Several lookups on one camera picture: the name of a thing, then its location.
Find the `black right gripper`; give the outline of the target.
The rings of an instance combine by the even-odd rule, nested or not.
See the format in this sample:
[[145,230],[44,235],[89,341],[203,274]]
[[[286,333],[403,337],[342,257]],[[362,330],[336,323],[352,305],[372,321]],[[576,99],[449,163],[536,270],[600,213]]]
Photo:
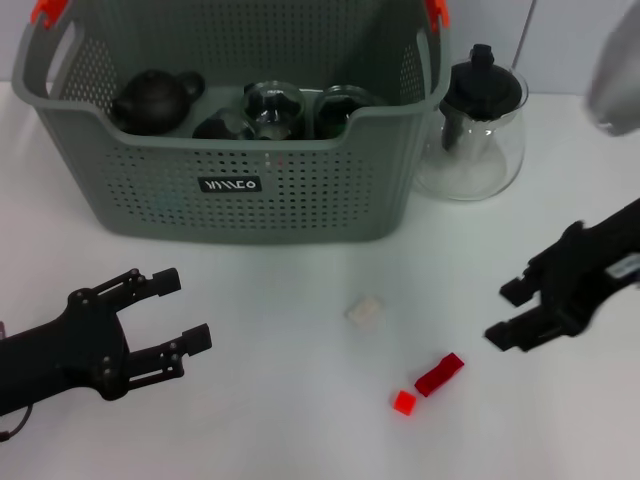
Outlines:
[[587,228],[578,221],[529,261],[527,276],[504,284],[499,294],[524,305],[535,293],[540,306],[499,322],[484,337],[502,352],[528,352],[585,328],[602,303],[639,280],[639,202]]

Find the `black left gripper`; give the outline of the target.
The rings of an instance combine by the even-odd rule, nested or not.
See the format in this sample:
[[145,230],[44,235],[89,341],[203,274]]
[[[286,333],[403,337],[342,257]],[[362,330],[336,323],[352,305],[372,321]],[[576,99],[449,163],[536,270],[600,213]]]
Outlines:
[[114,401],[128,388],[183,377],[182,357],[212,347],[207,324],[129,354],[117,317],[119,311],[138,301],[180,289],[175,268],[150,277],[131,269],[91,290],[70,295],[58,318],[2,340],[1,413],[12,413],[74,388],[93,389],[103,399]]

